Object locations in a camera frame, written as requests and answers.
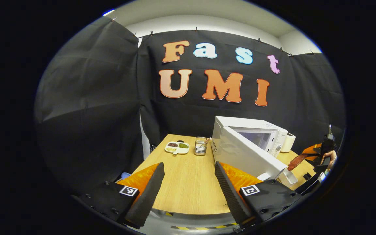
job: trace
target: metal utensil holder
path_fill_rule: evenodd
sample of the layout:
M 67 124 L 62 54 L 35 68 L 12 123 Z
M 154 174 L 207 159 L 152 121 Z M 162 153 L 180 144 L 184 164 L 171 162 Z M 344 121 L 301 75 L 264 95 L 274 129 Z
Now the metal utensil holder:
M 194 154 L 203 156 L 207 152 L 207 138 L 206 137 L 196 137 L 195 138 L 195 148 Z

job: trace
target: blue letter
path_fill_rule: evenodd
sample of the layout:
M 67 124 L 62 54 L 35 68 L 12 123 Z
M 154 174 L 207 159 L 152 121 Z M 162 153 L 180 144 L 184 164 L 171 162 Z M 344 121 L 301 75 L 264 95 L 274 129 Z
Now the blue letter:
M 198 48 L 194 51 L 194 55 L 196 57 L 217 58 L 217 54 L 215 53 L 215 46 L 213 44 L 200 43 L 200 44 L 197 44 L 195 47 Z
M 252 59 L 252 52 L 249 49 L 238 47 L 236 48 L 236 59 L 239 63 L 243 64 L 251 64 Z

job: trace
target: white plate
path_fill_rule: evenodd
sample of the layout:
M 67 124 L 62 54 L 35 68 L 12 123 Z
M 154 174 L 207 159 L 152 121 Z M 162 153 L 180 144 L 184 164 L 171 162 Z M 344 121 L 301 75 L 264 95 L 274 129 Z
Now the white plate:
M 189 148 L 190 148 L 189 143 L 183 143 L 183 144 L 187 145 L 188 148 L 168 146 L 170 143 L 176 143 L 179 146 L 179 144 L 182 143 L 182 142 L 171 141 L 171 142 L 167 143 L 164 150 L 168 153 L 173 153 L 173 155 L 176 155 L 176 154 L 187 154 L 189 152 Z

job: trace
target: black backdrop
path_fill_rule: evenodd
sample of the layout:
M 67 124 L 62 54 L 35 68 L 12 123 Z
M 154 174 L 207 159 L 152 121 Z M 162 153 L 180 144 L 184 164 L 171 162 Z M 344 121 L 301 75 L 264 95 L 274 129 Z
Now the black backdrop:
M 180 59 L 163 63 L 166 43 L 187 40 Z M 197 58 L 193 55 L 198 43 L 211 43 L 217 57 Z M 236 60 L 236 48 L 250 49 L 251 64 Z M 270 69 L 267 56 L 279 61 L 276 74 Z M 187 93 L 181 98 L 161 94 L 161 70 L 173 70 L 171 88 L 178 90 L 178 70 L 189 69 Z M 240 103 L 225 99 L 205 100 L 207 75 L 205 70 L 218 70 L 225 81 L 231 73 L 243 75 Z M 255 105 L 258 85 L 264 79 L 270 84 L 267 106 Z M 142 124 L 150 142 L 158 145 L 167 134 L 212 136 L 215 116 L 263 119 L 287 129 L 297 138 L 292 150 L 301 153 L 305 148 L 322 141 L 332 125 L 336 142 L 340 144 L 346 125 L 345 101 L 339 80 L 322 53 L 289 57 L 280 49 L 229 33 L 214 31 L 172 31 L 144 36 L 137 57 L 137 80 L 142 95 Z
M 143 161 L 137 43 L 126 28 L 100 18 L 70 39 L 43 74 L 34 108 L 39 145 L 74 194 Z

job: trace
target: wooden table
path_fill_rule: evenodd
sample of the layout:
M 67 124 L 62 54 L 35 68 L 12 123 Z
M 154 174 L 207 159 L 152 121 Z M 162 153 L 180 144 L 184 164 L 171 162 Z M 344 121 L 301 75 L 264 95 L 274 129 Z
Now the wooden table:
M 172 153 L 164 150 L 168 142 L 178 140 L 183 140 L 190 145 L 187 154 L 173 156 Z M 211 143 L 208 143 L 204 156 L 194 155 L 194 143 L 195 137 L 169 134 L 134 172 L 163 162 L 165 176 L 153 204 L 153 208 L 157 210 L 181 214 L 230 213 L 214 175 L 215 164 Z M 278 159 L 288 165 L 296 156 L 293 152 L 280 153 Z M 314 175 L 312 168 L 311 164 L 303 161 L 294 169 L 292 172 L 298 178 L 298 183 L 291 189 L 305 182 L 303 178 L 305 173 L 309 172 Z
M 290 161 L 294 159 L 296 156 L 297 156 L 296 153 L 294 153 L 293 151 L 290 151 L 288 153 L 279 153 L 276 158 L 280 160 L 283 164 L 288 166 Z M 305 159 L 300 163 L 300 165 L 294 168 L 294 170 L 292 170 L 291 172 L 294 174 L 295 177 L 297 177 L 298 182 L 292 185 L 290 189 L 295 190 L 299 186 L 301 186 L 303 183 L 305 183 L 306 179 L 303 177 L 303 175 L 306 174 L 307 172 L 311 176 L 315 175 L 316 173 L 313 171 L 313 168 L 314 167 Z

